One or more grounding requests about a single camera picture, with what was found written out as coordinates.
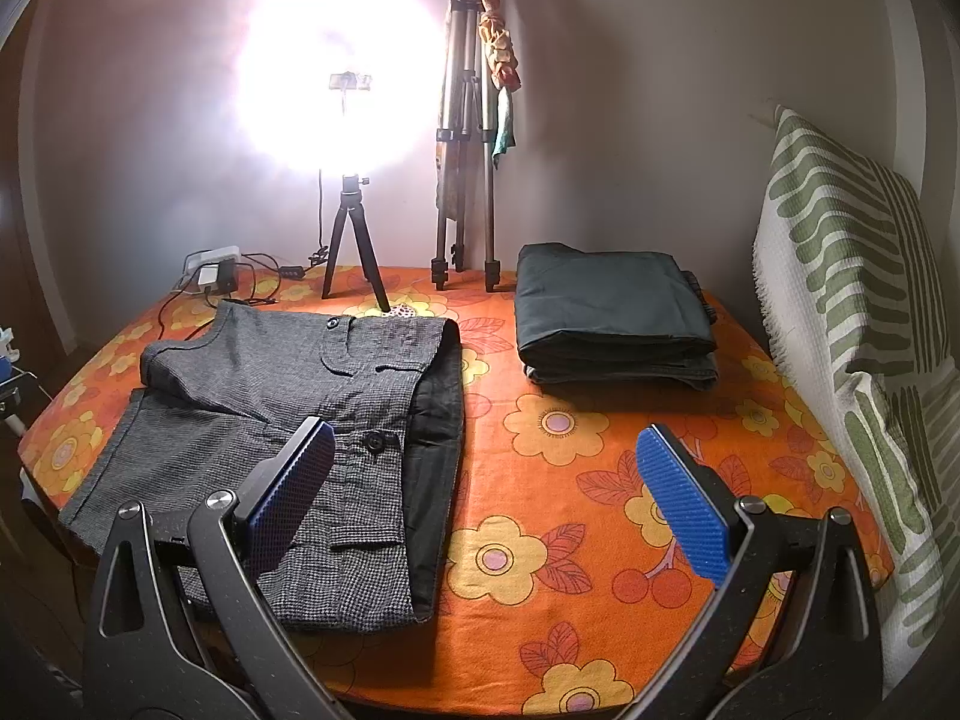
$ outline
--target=floral tablecloth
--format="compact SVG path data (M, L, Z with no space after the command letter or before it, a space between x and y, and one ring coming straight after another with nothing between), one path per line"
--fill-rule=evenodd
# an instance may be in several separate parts
M266 310L379 314L359 269L280 285ZM434 292L428 271L384 269L395 311L450 317L464 345L467 434L439 613L426 625L359 637L297 635L320 679L340 694L405 709L464 714L557 713L624 704L650 680L712 584L693 574L637 474L637 432L668 424L736 494L777 512L851 511L872 580L890 556L856 484L803 401L763 350L717 305L720 383L541 388L515 352L512 293L483 275ZM243 275L239 295L248 295ZM256 293L275 276L260 272ZM139 386L138 359L160 333L157 306L81 370L32 425L23 464L58 507L88 472ZM213 317L203 298L164 311L165 338ZM784 598L774 576L738 656L760 654ZM217 644L217 635L210 637Z

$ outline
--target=blue textured pad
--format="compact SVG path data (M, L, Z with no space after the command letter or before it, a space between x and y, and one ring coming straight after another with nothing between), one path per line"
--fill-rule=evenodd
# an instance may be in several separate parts
M280 566L333 467L335 449L333 428L319 423L250 517L244 568L251 579Z
M693 570L716 586L723 584L730 568L727 524L673 448L653 428L637 436L637 470Z

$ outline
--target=black button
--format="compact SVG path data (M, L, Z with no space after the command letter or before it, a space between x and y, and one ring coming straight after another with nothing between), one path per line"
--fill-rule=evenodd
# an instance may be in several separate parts
M371 430L366 436L363 436L363 443L374 455L378 455L387 445L387 440L380 431Z

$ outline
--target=dark green folded garment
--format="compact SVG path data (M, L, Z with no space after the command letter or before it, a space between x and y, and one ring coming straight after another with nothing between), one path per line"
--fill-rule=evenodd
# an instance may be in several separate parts
M716 383L707 313L668 254L527 245L515 309L517 351L535 382Z

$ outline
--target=green and white pillow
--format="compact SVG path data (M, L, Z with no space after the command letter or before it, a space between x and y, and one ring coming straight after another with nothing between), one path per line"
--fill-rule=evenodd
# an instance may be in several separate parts
M757 290L793 381L885 533L885 682L914 664L960 574L960 372L917 195L781 108Z

